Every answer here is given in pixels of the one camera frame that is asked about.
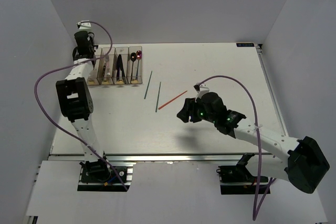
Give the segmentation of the pink handled fork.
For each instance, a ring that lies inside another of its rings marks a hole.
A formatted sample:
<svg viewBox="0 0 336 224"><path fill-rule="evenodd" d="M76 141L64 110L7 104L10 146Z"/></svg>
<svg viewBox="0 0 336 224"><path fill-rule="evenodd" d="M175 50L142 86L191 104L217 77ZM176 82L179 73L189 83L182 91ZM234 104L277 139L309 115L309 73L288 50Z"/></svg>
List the pink handled fork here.
<svg viewBox="0 0 336 224"><path fill-rule="evenodd" d="M110 74L110 56L107 55L106 59L108 60L107 70L106 70L106 77L105 79L108 80L111 76Z"/></svg>

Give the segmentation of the orange chopstick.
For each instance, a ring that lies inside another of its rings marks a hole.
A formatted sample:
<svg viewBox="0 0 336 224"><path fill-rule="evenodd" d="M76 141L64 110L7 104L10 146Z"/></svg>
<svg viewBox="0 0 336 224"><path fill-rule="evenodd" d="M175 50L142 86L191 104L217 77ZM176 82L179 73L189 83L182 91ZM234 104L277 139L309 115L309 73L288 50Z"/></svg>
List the orange chopstick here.
<svg viewBox="0 0 336 224"><path fill-rule="evenodd" d="M170 103L172 103L173 101L175 101L176 99L178 99L179 97L181 97L182 95L184 95L185 93L187 93L188 91L185 90L184 92L180 93L179 95L177 95L176 97L172 98L171 100L167 101L166 103L164 103L163 105L161 105L160 107L158 107L158 110L161 110L162 108L164 108L165 106L169 105Z"/></svg>

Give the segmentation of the dark blue plastic knife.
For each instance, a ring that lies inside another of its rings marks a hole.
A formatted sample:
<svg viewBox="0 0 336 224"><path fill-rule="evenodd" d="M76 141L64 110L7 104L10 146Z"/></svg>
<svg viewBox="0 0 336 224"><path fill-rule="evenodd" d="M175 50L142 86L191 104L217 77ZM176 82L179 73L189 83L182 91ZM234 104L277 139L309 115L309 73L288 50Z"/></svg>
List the dark blue plastic knife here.
<svg viewBox="0 0 336 224"><path fill-rule="evenodd" d="M118 55L118 57L117 57L117 74L116 74L116 80L117 81L120 80L120 73L123 73L122 68L123 68L123 66L122 66L122 56Z"/></svg>

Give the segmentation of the black plastic knife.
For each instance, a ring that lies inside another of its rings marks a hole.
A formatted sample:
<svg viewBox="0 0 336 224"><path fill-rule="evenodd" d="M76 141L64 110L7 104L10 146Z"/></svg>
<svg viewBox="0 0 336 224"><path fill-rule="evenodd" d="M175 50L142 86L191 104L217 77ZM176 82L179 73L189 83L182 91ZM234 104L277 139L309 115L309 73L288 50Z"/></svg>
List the black plastic knife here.
<svg viewBox="0 0 336 224"><path fill-rule="evenodd" d="M125 83L125 73L124 73L124 67L122 68L123 73L120 73L120 80L122 80L123 83Z"/></svg>

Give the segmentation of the teal chopstick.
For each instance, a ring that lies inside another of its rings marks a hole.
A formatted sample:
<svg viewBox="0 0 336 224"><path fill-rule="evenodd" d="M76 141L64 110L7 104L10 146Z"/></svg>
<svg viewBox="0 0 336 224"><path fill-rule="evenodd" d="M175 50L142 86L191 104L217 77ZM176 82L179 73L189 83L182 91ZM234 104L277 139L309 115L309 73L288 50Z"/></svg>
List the teal chopstick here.
<svg viewBox="0 0 336 224"><path fill-rule="evenodd" d="M151 72L150 72L150 76L149 76L149 79L148 79L148 83L147 83L147 85L146 85L146 90L145 90L145 94L144 94L144 100L147 98L147 94L148 94L148 90L149 90L149 86L150 86L150 82L151 82L152 74L153 74L153 70L151 70Z"/></svg>
<svg viewBox="0 0 336 224"><path fill-rule="evenodd" d="M161 84L162 82L159 82L159 88L158 88L158 93L157 93L157 98L156 98L156 105L155 105L155 112L157 113L159 109L159 99L160 99L160 92L161 92Z"/></svg>

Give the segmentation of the black spoon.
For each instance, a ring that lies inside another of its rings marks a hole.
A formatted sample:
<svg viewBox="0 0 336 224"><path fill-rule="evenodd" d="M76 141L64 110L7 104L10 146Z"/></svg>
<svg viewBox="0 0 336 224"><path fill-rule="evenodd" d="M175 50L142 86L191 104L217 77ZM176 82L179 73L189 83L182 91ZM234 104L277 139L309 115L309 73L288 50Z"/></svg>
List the black spoon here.
<svg viewBox="0 0 336 224"><path fill-rule="evenodd" d="M130 54L130 60L132 61L132 68L131 68L131 76L133 76L133 67L134 67L134 62L136 61L137 55L135 52L132 52Z"/></svg>

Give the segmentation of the iridescent red spoon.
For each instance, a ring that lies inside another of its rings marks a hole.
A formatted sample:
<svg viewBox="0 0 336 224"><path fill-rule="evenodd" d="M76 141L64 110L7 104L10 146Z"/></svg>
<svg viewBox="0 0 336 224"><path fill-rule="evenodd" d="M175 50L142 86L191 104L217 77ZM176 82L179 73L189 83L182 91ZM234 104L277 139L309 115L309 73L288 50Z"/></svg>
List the iridescent red spoon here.
<svg viewBox="0 0 336 224"><path fill-rule="evenodd" d="M137 58L137 61L138 61L137 69L136 69L136 79L137 79L138 76L139 76L139 69L140 69L139 64L140 64L140 60L142 59L142 51L138 50L136 52L136 56L137 56L136 58Z"/></svg>

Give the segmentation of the silver fork dark handle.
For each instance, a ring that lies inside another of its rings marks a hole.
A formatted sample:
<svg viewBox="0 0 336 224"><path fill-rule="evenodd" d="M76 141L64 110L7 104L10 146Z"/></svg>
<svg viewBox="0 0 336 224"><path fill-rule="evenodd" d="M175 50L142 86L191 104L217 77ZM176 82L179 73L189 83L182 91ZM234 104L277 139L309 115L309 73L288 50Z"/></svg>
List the silver fork dark handle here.
<svg viewBox="0 0 336 224"><path fill-rule="evenodd" d="M102 77L103 78L106 77L107 65L108 65L108 60L105 59L104 62L103 62L103 67L102 67Z"/></svg>

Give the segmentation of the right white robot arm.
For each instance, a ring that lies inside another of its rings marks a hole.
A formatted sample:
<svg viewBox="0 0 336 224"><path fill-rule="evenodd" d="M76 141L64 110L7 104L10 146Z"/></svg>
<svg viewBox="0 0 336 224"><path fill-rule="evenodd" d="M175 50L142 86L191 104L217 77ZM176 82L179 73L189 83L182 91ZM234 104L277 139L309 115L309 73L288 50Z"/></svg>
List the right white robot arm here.
<svg viewBox="0 0 336 224"><path fill-rule="evenodd" d="M221 97L204 85L195 86L197 96L185 99L177 117L184 123L207 121L222 134L234 139L260 145L272 156L259 158L246 153L238 161L237 175L247 182L257 175L282 179L298 190L311 194L330 169L318 142L276 133L263 126L257 127L245 115L228 109Z"/></svg>

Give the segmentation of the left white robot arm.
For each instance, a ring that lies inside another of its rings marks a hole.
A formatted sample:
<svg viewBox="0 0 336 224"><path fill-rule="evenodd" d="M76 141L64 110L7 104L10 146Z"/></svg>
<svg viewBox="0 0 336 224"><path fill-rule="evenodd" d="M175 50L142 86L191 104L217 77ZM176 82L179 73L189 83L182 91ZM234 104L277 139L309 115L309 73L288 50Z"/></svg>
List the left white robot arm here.
<svg viewBox="0 0 336 224"><path fill-rule="evenodd" d="M85 162L94 163L103 156L103 150L93 128L94 106L87 82L96 66L97 55L91 23L80 21L77 26L74 34L77 46L72 54L75 65L65 79L56 82L56 90L62 115L81 139Z"/></svg>

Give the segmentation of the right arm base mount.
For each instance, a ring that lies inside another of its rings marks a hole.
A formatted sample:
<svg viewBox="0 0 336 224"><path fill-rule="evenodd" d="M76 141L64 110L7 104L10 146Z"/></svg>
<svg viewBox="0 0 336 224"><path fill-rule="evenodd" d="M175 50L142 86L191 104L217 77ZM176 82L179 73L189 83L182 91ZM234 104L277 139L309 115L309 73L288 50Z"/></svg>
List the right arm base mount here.
<svg viewBox="0 0 336 224"><path fill-rule="evenodd" d="M258 154L246 153L234 165L219 165L216 173L219 176L221 195L254 195L257 175L248 171L247 165L252 158L258 161Z"/></svg>

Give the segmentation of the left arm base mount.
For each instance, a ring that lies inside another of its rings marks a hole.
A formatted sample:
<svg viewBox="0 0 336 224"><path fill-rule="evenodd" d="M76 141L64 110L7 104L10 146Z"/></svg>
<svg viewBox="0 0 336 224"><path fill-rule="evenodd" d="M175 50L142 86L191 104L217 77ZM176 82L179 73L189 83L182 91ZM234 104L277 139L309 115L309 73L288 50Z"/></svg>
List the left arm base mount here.
<svg viewBox="0 0 336 224"><path fill-rule="evenodd" d="M126 192L131 182L131 167L115 166L115 171L101 160L96 162L80 162L81 170L78 180L77 191L86 192Z"/></svg>

